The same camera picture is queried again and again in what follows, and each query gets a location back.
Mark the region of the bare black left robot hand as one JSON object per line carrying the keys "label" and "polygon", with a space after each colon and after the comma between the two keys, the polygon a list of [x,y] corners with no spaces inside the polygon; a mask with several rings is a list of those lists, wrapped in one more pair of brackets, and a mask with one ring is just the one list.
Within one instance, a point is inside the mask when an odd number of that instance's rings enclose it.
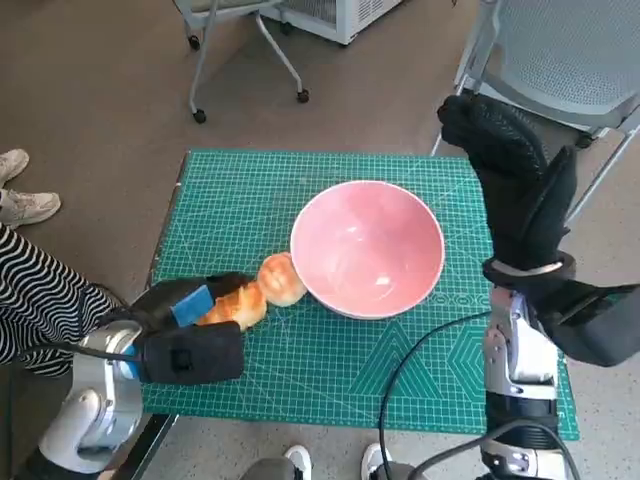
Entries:
{"label": "bare black left robot hand", "polygon": [[132,308],[144,316],[153,330],[187,327],[209,313],[218,298],[249,281],[250,277],[240,272],[164,280],[141,294]]}

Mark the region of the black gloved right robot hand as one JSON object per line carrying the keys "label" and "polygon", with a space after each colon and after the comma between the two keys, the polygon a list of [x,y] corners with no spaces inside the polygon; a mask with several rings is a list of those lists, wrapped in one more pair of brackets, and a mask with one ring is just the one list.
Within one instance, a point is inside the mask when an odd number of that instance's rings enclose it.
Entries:
{"label": "black gloved right robot hand", "polygon": [[576,150],[553,160],[529,125],[482,96],[447,97],[437,110],[444,141],[464,150],[482,187],[494,258],[527,271],[560,261],[576,192]]}

